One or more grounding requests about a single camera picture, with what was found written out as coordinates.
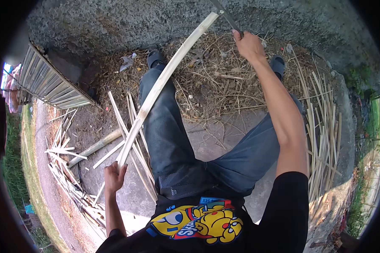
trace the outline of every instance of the machete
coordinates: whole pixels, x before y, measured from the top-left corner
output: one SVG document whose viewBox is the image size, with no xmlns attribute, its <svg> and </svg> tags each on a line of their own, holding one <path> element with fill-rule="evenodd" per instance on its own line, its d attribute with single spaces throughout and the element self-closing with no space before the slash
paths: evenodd
<svg viewBox="0 0 380 253">
<path fill-rule="evenodd" d="M 241 38 L 243 38 L 243 32 L 239 29 L 235 21 L 232 19 L 231 15 L 223 8 L 223 6 L 217 0 L 210 0 L 210 2 L 218 8 L 219 13 L 224 16 L 224 18 L 228 21 L 232 28 L 237 30 L 238 33 L 241 35 Z"/>
</svg>

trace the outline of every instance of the man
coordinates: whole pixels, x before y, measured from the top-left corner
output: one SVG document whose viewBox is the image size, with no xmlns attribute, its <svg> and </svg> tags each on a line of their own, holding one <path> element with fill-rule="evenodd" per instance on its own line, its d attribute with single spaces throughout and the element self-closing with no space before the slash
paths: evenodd
<svg viewBox="0 0 380 253">
<path fill-rule="evenodd" d="M 259 38 L 233 31 L 239 53 L 255 69 L 269 114 L 227 154 L 202 162 L 194 157 L 171 80 L 144 122 L 158 200 L 145 228 L 127 237 L 115 199 L 127 165 L 106 167 L 108 238 L 98 252 L 302 252 L 308 230 L 308 178 L 301 104 L 281 83 L 284 61 L 266 61 Z M 165 67 L 163 55 L 148 55 L 140 100 Z M 276 179 L 259 225 L 243 197 L 251 194 L 277 160 Z"/>
</svg>

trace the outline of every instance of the foot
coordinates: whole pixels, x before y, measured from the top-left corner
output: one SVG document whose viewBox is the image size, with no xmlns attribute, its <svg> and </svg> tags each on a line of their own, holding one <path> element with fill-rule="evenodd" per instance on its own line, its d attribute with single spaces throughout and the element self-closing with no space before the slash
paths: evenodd
<svg viewBox="0 0 380 253">
<path fill-rule="evenodd" d="M 148 54 L 147 63 L 149 68 L 155 68 L 158 65 L 166 65 L 163 53 L 153 50 Z"/>
<path fill-rule="evenodd" d="M 270 68 L 276 74 L 276 76 L 280 79 L 283 79 L 284 68 L 286 64 L 284 63 L 283 58 L 280 55 L 275 55 L 270 59 Z"/>
</svg>

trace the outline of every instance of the yellow cartoon character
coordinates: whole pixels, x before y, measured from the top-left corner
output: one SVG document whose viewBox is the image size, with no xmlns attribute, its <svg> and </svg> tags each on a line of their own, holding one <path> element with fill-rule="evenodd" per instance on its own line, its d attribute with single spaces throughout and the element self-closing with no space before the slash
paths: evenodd
<svg viewBox="0 0 380 253">
<path fill-rule="evenodd" d="M 243 222 L 233 215 L 230 200 L 199 206 L 181 206 L 151 220 L 161 234 L 171 239 L 204 238 L 209 244 L 233 241 Z"/>
<path fill-rule="evenodd" d="M 195 223 L 198 232 L 207 238 L 207 243 L 231 242 L 241 232 L 243 222 L 234 217 L 232 210 L 208 213 Z"/>
<path fill-rule="evenodd" d="M 168 213 L 155 217 L 151 222 L 161 234 L 173 237 L 177 231 L 181 230 L 182 227 L 190 222 L 186 210 L 192 207 L 193 206 L 181 206 L 175 208 Z"/>
</svg>

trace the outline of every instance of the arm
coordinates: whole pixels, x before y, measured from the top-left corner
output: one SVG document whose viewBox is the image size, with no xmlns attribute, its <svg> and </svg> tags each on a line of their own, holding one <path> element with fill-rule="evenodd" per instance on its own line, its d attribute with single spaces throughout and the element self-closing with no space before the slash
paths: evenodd
<svg viewBox="0 0 380 253">
<path fill-rule="evenodd" d="M 122 222 L 121 213 L 119 211 L 117 200 L 115 198 L 116 192 L 121 189 L 124 183 L 124 175 L 127 171 L 127 165 L 121 167 L 117 173 L 117 161 L 113 162 L 110 166 L 104 168 L 104 184 L 105 184 L 105 200 L 106 200 L 106 231 L 107 236 L 113 229 L 118 228 L 121 233 L 127 237 L 124 222 Z"/>
<path fill-rule="evenodd" d="M 284 85 L 271 70 L 258 38 L 244 32 L 244 38 L 233 31 L 239 53 L 255 69 L 262 85 L 267 108 L 280 145 L 276 177 L 297 171 L 308 175 L 305 161 L 305 131 L 303 118 Z"/>
</svg>

